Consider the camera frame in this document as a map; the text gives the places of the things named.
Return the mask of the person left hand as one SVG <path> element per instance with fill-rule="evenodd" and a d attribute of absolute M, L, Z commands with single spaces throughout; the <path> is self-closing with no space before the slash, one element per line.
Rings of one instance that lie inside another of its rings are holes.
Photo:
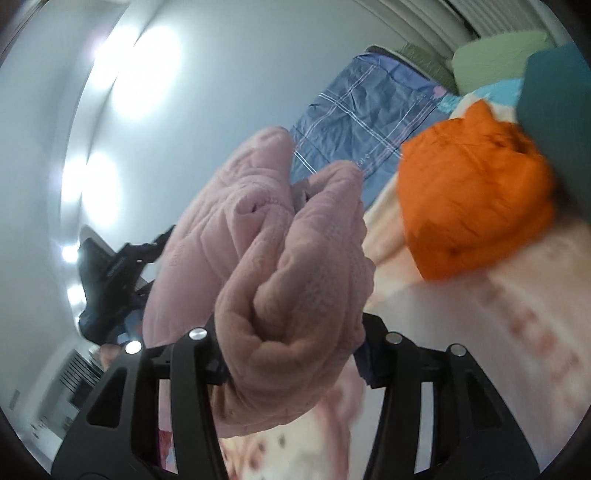
<path fill-rule="evenodd" d="M 106 372 L 121 352 L 119 345 L 105 344 L 99 348 L 99 361 L 101 368 Z"/>

